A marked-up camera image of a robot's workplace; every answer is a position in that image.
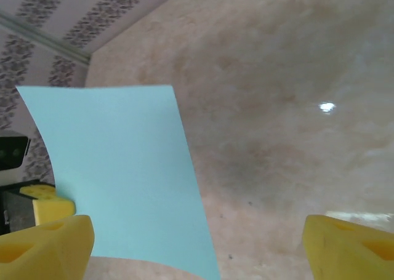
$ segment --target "black object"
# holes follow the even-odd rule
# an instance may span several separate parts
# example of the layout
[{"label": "black object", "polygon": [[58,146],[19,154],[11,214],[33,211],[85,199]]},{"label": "black object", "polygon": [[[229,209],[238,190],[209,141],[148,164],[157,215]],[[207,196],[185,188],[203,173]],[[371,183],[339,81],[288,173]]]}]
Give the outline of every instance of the black object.
[{"label": "black object", "polygon": [[23,186],[48,185],[39,180],[0,186],[0,235],[35,226],[34,198],[19,193]]},{"label": "black object", "polygon": [[30,139],[12,130],[0,131],[0,171],[18,168],[29,150]]}]

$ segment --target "patterned wallpaper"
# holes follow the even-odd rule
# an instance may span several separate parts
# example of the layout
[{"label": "patterned wallpaper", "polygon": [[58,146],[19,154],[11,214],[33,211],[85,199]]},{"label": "patterned wallpaper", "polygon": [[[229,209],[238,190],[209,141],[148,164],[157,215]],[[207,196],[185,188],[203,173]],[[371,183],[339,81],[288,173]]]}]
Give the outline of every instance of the patterned wallpaper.
[{"label": "patterned wallpaper", "polygon": [[[165,1],[0,0],[0,10],[92,53]],[[54,183],[44,142],[15,86],[83,87],[86,74],[86,65],[0,28],[0,130],[31,139],[22,166],[0,172],[0,184],[34,178]]]},{"label": "patterned wallpaper", "polygon": [[167,0],[0,0],[0,9],[93,52]]},{"label": "patterned wallpaper", "polygon": [[15,86],[83,87],[86,73],[86,66],[0,30],[0,130],[13,130],[31,139],[22,166],[0,172],[0,183],[34,178],[54,183],[44,142]]}]

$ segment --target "marble floor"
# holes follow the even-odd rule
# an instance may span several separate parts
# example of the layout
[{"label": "marble floor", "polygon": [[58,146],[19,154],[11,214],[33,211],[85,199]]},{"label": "marble floor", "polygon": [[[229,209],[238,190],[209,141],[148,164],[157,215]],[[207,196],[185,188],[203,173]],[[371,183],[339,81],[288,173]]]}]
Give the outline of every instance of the marble floor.
[{"label": "marble floor", "polygon": [[[170,0],[87,85],[172,84],[222,279],[312,279],[308,214],[394,231],[394,0]],[[198,279],[92,258],[86,280]]]}]

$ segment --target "paper sheet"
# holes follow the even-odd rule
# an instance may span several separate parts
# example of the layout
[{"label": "paper sheet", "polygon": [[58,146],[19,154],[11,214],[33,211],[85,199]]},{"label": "paper sheet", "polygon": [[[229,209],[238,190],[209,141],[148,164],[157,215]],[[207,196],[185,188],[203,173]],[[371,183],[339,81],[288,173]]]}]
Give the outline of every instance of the paper sheet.
[{"label": "paper sheet", "polygon": [[171,86],[18,91],[46,144],[58,195],[93,221],[93,256],[220,279]]}]

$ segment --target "hole in sponge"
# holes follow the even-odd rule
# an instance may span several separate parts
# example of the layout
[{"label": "hole in sponge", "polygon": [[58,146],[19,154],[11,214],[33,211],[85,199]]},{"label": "hole in sponge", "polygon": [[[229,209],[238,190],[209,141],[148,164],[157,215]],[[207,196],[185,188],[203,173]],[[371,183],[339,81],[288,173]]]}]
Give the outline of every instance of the hole in sponge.
[{"label": "hole in sponge", "polygon": [[365,241],[363,245],[383,260],[394,260],[394,242]]},{"label": "hole in sponge", "polygon": [[32,247],[33,244],[0,244],[0,263],[11,263]]},{"label": "hole in sponge", "polygon": [[51,223],[50,225],[47,226],[42,226],[41,228],[43,228],[44,230],[47,231],[56,231],[58,229],[60,229],[64,224],[63,223]]},{"label": "hole in sponge", "polygon": [[347,226],[346,224],[341,224],[341,223],[334,223],[334,226],[336,226],[338,229],[343,230],[343,231],[354,231],[350,226]]}]

